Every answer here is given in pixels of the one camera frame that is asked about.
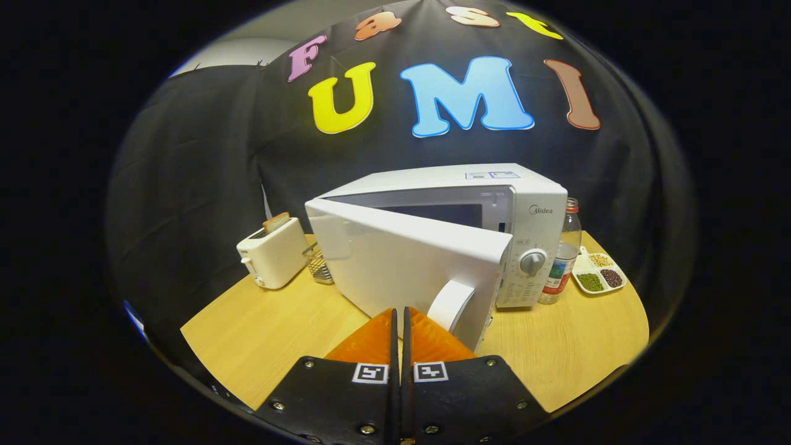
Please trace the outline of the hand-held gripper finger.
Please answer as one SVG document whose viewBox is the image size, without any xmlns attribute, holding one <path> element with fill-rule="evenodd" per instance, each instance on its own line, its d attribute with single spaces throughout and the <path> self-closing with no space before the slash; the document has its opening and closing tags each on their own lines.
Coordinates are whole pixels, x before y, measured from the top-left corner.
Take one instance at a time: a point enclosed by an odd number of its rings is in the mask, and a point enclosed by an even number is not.
<svg viewBox="0 0 791 445">
<path fill-rule="evenodd" d="M 477 357 L 404 309 L 402 435 L 413 444 L 512 444 L 550 420 L 499 355 Z"/>
<path fill-rule="evenodd" d="M 387 308 L 325 357 L 300 357 L 255 417 L 307 444 L 399 442 L 397 312 Z"/>
</svg>

